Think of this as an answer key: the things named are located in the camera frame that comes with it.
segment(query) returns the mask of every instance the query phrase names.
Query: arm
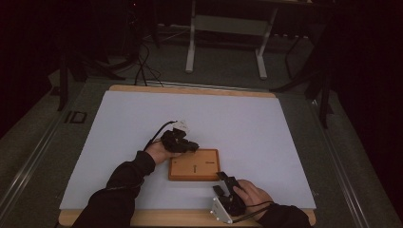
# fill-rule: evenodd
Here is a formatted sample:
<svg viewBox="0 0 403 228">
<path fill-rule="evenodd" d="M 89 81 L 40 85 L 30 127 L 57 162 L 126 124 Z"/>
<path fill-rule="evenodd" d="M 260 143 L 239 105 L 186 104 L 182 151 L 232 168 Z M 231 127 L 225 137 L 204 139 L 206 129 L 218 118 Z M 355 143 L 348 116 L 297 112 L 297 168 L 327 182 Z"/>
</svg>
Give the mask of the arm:
<svg viewBox="0 0 403 228">
<path fill-rule="evenodd" d="M 263 227 L 276 228 L 310 228 L 308 216 L 295 206 L 285 206 L 273 203 L 273 199 L 265 191 L 257 188 L 248 180 L 238 180 L 240 188 L 234 187 L 234 191 L 248 205 L 259 206 L 248 207 L 247 211 L 253 213 L 267 207 L 267 210 L 254 216 L 254 219 Z"/>
<path fill-rule="evenodd" d="M 91 196 L 72 227 L 128 228 L 144 176 L 150 175 L 157 164 L 177 155 L 166 151 L 161 142 L 138 151 L 134 161 L 126 161 L 115 169 L 105 189 Z"/>
</svg>

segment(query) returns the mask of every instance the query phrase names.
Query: hand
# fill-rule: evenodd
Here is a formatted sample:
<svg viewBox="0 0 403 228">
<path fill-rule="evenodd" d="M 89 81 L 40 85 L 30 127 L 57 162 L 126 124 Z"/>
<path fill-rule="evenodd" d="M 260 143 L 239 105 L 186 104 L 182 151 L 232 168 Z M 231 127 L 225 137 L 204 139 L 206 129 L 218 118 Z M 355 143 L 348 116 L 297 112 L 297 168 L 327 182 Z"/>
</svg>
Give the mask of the hand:
<svg viewBox="0 0 403 228">
<path fill-rule="evenodd" d="M 238 183 L 240 184 L 240 188 L 237 186 L 234 186 L 234 191 L 240 196 L 240 198 L 243 200 L 246 206 L 252 206 L 252 205 L 257 205 L 263 202 L 273 202 L 273 199 L 270 197 L 268 193 L 265 191 L 261 190 L 260 188 L 257 188 L 251 181 L 248 180 L 238 180 Z M 246 211 L 248 213 L 254 213 L 264 207 L 267 207 L 270 205 L 269 203 L 263 203 L 260 206 L 253 206 L 253 207 L 247 207 Z M 264 211 L 255 215 L 254 219 L 259 220 L 263 215 Z"/>
<path fill-rule="evenodd" d="M 181 153 L 171 153 L 165 150 L 162 142 L 152 143 L 146 148 L 145 152 L 151 156 L 156 165 L 164 162 L 165 160 L 181 155 Z"/>
</svg>

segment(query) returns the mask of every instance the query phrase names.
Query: wire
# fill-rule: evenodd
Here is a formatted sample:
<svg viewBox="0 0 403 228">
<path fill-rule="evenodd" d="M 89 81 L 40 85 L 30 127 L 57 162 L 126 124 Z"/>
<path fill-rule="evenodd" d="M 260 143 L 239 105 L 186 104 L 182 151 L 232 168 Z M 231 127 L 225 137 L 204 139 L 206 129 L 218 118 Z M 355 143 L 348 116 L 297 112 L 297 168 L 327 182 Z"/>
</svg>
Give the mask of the wire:
<svg viewBox="0 0 403 228">
<path fill-rule="evenodd" d="M 152 144 L 154 144 L 154 143 L 159 143 L 159 142 L 162 142 L 161 140 L 156 140 L 156 141 L 154 141 Z"/>
<path fill-rule="evenodd" d="M 161 75 L 162 75 L 161 72 L 158 71 L 158 70 L 156 70 L 156 69 L 151 68 L 146 62 L 144 62 L 144 66 L 148 69 L 148 71 L 149 71 L 150 74 L 153 76 L 153 78 L 154 78 L 155 80 L 157 80 L 157 81 L 160 83 L 160 85 L 163 87 L 163 83 L 162 83 L 161 80 L 160 80 L 160 77 L 161 77 Z"/>
<path fill-rule="evenodd" d="M 246 207 L 261 206 L 262 204 L 265 204 L 265 203 L 270 203 L 270 204 L 272 204 L 272 203 L 274 203 L 274 202 L 273 202 L 273 201 L 265 201 L 265 202 L 261 202 L 261 203 L 259 203 L 259 204 L 249 205 L 249 206 L 246 206 Z M 268 206 L 266 206 L 266 207 L 263 207 L 263 208 L 259 209 L 258 211 L 254 212 L 254 213 L 251 213 L 251 214 L 249 214 L 249 215 L 247 215 L 247 216 L 245 216 L 245 217 L 235 219 L 235 220 L 232 221 L 232 223 L 237 223 L 237 222 L 240 222 L 240 221 L 249 219 L 249 218 L 251 218 L 251 217 L 257 215 L 257 214 L 260 213 L 260 212 L 266 211 L 267 209 L 269 209 L 269 206 L 270 206 L 270 205 L 268 205 Z"/>
<path fill-rule="evenodd" d="M 273 201 L 265 201 L 265 202 L 261 202 L 261 203 L 259 203 L 259 204 L 255 204 L 255 205 L 249 205 L 249 206 L 246 206 L 246 207 L 255 207 L 255 206 L 261 206 L 261 205 L 266 204 L 266 203 L 274 203 L 274 202 L 273 202 Z"/>
<path fill-rule="evenodd" d="M 175 123 L 175 122 L 176 122 L 176 121 L 170 121 L 170 122 L 165 123 L 165 124 L 157 131 L 157 133 L 154 135 L 154 137 L 153 137 L 150 141 L 148 141 L 148 143 L 147 143 L 147 145 L 145 146 L 145 148 L 144 148 L 143 151 L 145 151 L 146 148 L 148 148 L 148 146 L 150 146 L 150 145 L 154 142 L 155 138 L 157 138 L 158 134 L 160 134 L 160 132 L 161 132 L 166 126 L 168 126 L 169 124 L 173 124 L 173 123 Z"/>
<path fill-rule="evenodd" d="M 142 43 L 142 46 L 145 47 L 145 49 L 146 49 L 146 51 L 147 51 L 147 54 L 145 55 L 145 58 L 144 58 L 144 62 L 143 62 L 143 63 L 142 63 L 142 59 L 139 57 L 140 68 L 139 68 L 139 70 L 138 70 L 137 73 L 136 73 L 136 77 L 134 78 L 134 85 L 135 85 L 135 86 L 137 85 L 137 79 L 139 78 L 140 72 L 142 73 L 145 86 L 147 86 L 147 82 L 146 82 L 146 80 L 145 80 L 145 75 L 144 75 L 143 66 L 144 66 L 144 63 L 145 63 L 145 62 L 147 61 L 147 59 L 148 59 L 148 56 L 149 56 L 149 54 L 150 54 L 150 50 L 149 50 L 149 48 L 148 48 L 146 45 L 144 45 L 143 43 Z"/>
<path fill-rule="evenodd" d="M 232 221 L 232 223 L 237 223 L 237 222 L 240 222 L 240 221 L 249 219 L 249 218 L 251 218 L 251 217 L 253 217 L 253 216 L 259 214 L 260 212 L 266 211 L 267 209 L 269 209 L 269 207 L 270 207 L 270 205 L 268 205 L 268 206 L 266 206 L 266 207 L 263 207 L 263 208 L 261 208 L 260 210 L 254 212 L 254 213 L 251 213 L 251 214 L 249 214 L 249 215 L 247 215 L 247 216 L 245 216 L 245 217 L 235 219 L 235 220 Z"/>
</svg>

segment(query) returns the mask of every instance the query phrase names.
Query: wooden block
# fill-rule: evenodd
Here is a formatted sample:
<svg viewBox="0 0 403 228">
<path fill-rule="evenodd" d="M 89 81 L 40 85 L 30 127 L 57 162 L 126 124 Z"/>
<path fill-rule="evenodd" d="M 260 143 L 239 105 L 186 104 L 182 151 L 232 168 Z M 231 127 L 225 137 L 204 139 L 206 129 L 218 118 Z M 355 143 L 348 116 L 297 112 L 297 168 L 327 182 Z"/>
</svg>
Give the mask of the wooden block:
<svg viewBox="0 0 403 228">
<path fill-rule="evenodd" d="M 218 181 L 220 172 L 219 151 L 198 149 L 172 158 L 169 164 L 170 181 Z"/>
</svg>

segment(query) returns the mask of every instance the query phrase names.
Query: white desk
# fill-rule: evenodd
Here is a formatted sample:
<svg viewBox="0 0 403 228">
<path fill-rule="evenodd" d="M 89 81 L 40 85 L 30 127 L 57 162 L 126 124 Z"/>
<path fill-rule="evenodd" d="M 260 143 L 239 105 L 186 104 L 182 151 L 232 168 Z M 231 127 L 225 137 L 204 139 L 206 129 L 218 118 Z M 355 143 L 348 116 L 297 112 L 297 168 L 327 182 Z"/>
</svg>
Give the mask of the white desk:
<svg viewBox="0 0 403 228">
<path fill-rule="evenodd" d="M 273 94 L 127 85 L 110 90 L 134 92 L 104 96 L 60 207 L 62 225 L 73 223 L 114 168 L 132 160 L 162 124 L 181 118 L 189 140 L 220 150 L 222 171 L 254 182 L 280 204 L 304 209 L 315 224 L 315 202 Z M 216 182 L 169 181 L 167 170 L 166 162 L 145 178 L 133 225 L 226 226 L 208 213 Z"/>
<path fill-rule="evenodd" d="M 263 52 L 269 40 L 270 31 L 276 18 L 278 8 L 273 8 L 270 13 L 269 21 L 246 20 L 239 18 L 228 18 L 218 16 L 199 15 L 196 13 L 196 0 L 192 1 L 192 18 L 190 21 L 190 45 L 187 52 L 186 69 L 187 73 L 193 72 L 193 63 L 195 60 L 195 31 L 209 30 L 237 34 L 247 34 L 262 36 L 262 42 L 256 49 L 256 60 L 258 63 L 259 76 L 261 79 L 267 79 L 266 68 L 263 61 Z"/>
</svg>

